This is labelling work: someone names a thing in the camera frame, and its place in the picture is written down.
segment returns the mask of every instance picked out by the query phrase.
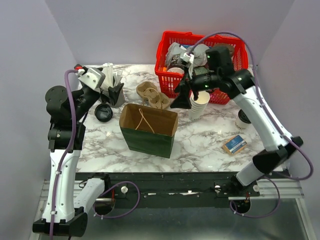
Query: marble table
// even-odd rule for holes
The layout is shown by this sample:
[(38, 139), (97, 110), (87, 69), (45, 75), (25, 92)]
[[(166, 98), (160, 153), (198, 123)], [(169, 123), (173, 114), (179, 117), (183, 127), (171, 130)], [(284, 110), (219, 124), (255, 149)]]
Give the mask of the marble table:
[[(155, 83), (160, 91), (154, 67), (151, 64), (115, 66), (123, 70), (126, 103), (142, 104), (136, 86), (144, 81)], [(232, 100), (226, 105), (208, 104), (196, 121), (188, 119), (186, 109), (170, 109), (178, 113), (170, 159), (129, 150), (119, 127), (124, 105), (113, 108), (111, 121), (102, 123), (94, 115), (98, 104), (90, 109), (84, 124), (86, 132), (77, 172), (233, 172), (240, 171), (264, 149), (252, 125), (245, 130), (235, 126), (239, 107)], [(222, 145), (235, 135), (242, 136), (248, 144), (230, 156)]]

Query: gray wall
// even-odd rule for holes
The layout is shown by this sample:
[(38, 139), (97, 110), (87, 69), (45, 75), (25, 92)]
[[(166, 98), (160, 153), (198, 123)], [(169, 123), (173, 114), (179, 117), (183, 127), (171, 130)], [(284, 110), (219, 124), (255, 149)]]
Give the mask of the gray wall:
[(83, 64), (151, 64), (167, 30), (233, 31), (261, 59), (294, 0), (46, 0)]
[[(263, 56), (259, 75), (262, 91), (280, 121), (304, 140), (314, 175), (303, 181), (306, 205), (320, 239), (320, 1), (295, 0)], [(292, 157), (291, 173), (305, 176), (309, 167), (300, 154)]]
[(0, 7), (0, 238), (26, 240), (49, 168), (45, 94), (75, 59), (43, 0)]

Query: paper cup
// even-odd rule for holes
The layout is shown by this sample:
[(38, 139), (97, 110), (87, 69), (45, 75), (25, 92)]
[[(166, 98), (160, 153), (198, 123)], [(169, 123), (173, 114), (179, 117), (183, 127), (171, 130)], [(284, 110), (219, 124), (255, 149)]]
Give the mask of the paper cup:
[(204, 111), (200, 111), (200, 112), (194, 112), (189, 110), (189, 119), (191, 121), (197, 120), (198, 118), (201, 117), (201, 115), (204, 113)]
[(210, 101), (210, 94), (206, 91), (200, 91), (198, 93), (198, 99), (196, 101), (194, 100), (194, 94), (191, 93), (190, 102), (191, 102), (191, 105), (193, 106), (197, 106), (197, 107), (206, 106), (209, 101)]
[(243, 110), (240, 110), (238, 112), (238, 117), (235, 120), (235, 126), (238, 129), (246, 129), (247, 127), (249, 127), (251, 124), (249, 118), (247, 117), (247, 115), (245, 114), (245, 112)]
[(200, 91), (197, 101), (194, 100), (194, 94), (191, 93), (190, 102), (191, 110), (189, 110), (189, 119), (194, 121), (203, 114), (208, 102), (210, 101), (210, 94), (206, 91)]

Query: red plastic basket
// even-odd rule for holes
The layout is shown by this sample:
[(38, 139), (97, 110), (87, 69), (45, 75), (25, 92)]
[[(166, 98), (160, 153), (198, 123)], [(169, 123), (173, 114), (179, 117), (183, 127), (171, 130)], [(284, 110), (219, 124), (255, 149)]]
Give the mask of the red plastic basket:
[[(166, 54), (169, 46), (174, 42), (184, 45), (193, 45), (203, 37), (203, 35), (194, 35), (192, 32), (165, 31), (163, 33), (162, 40), (159, 43), (156, 52), (154, 71), (159, 78), (161, 92), (163, 92), (169, 98), (175, 98), (178, 95), (174, 92), (174, 90), (182, 79), (181, 74), (167, 72), (164, 70)], [(248, 54), (246, 52), (245, 44), (242, 40), (235, 37), (216, 35), (209, 37), (203, 42), (203, 44), (207, 45), (208, 47), (212, 47), (218, 43), (230, 44), (234, 47), (232, 62), (236, 71), (248, 68)], [(217, 89), (211, 93), (209, 102), (212, 104), (225, 105), (229, 102), (229, 100), (230, 98), (226, 93)]]

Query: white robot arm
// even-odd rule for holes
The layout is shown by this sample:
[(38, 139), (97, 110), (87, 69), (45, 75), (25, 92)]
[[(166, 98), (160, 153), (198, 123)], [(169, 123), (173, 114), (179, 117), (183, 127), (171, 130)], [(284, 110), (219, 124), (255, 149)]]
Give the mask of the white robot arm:
[(46, 110), (51, 115), (48, 133), (51, 176), (48, 199), (42, 218), (33, 223), (32, 230), (35, 233), (49, 234), (51, 229), (53, 235), (81, 237), (86, 230), (89, 210), (98, 196), (107, 188), (107, 179), (93, 177), (87, 180), (81, 193), (74, 199), (76, 168), (86, 130), (80, 120), (99, 99), (100, 93), (95, 89), (99, 89), (105, 75), (97, 68), (86, 68), (80, 65), (75, 66), (72, 72), (76, 73), (84, 84), (80, 90), (72, 92), (76, 133), (73, 146), (64, 158), (62, 156), (72, 135), (68, 94), (64, 86), (54, 86), (45, 95)]
[(194, 97), (198, 98), (200, 91), (219, 88), (244, 111), (258, 132), (265, 149), (255, 155), (252, 162), (231, 179), (229, 191), (237, 194), (263, 175), (269, 174), (296, 151), (296, 148), (287, 142), (284, 136), (291, 139), (299, 147), (303, 141), (299, 136), (293, 137), (282, 126), (262, 97), (264, 107), (268, 109), (272, 118), (283, 131), (283, 134), (279, 133), (258, 101), (253, 76), (247, 69), (234, 70), (227, 47), (214, 46), (206, 51), (206, 55), (209, 71), (199, 75), (192, 73), (192, 77), (190, 76), (192, 67), (189, 67), (192, 55), (185, 53), (180, 56), (182, 64), (185, 65), (184, 76), (175, 89), (179, 95), (172, 102), (171, 108), (190, 109), (190, 90)]

